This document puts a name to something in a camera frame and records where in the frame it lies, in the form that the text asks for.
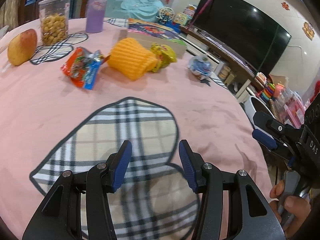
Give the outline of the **person's right hand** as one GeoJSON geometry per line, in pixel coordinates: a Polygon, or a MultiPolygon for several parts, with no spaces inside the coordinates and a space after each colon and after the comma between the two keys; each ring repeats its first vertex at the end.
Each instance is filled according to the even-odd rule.
{"type": "MultiPolygon", "coordinates": [[[[274,214],[276,215],[277,219],[280,222],[282,218],[277,211],[278,201],[276,199],[279,198],[279,196],[282,194],[283,191],[284,191],[283,180],[281,180],[278,184],[274,185],[274,187],[270,191],[270,198],[273,199],[273,201],[271,201],[269,205],[271,209],[274,211],[274,214]]],[[[284,208],[289,213],[292,213],[293,215],[295,215],[295,218],[291,222],[291,224],[283,228],[286,238],[290,239],[299,230],[299,228],[302,226],[302,224],[308,217],[311,211],[311,205],[304,198],[300,198],[296,196],[288,196],[285,199],[284,208]]]]}

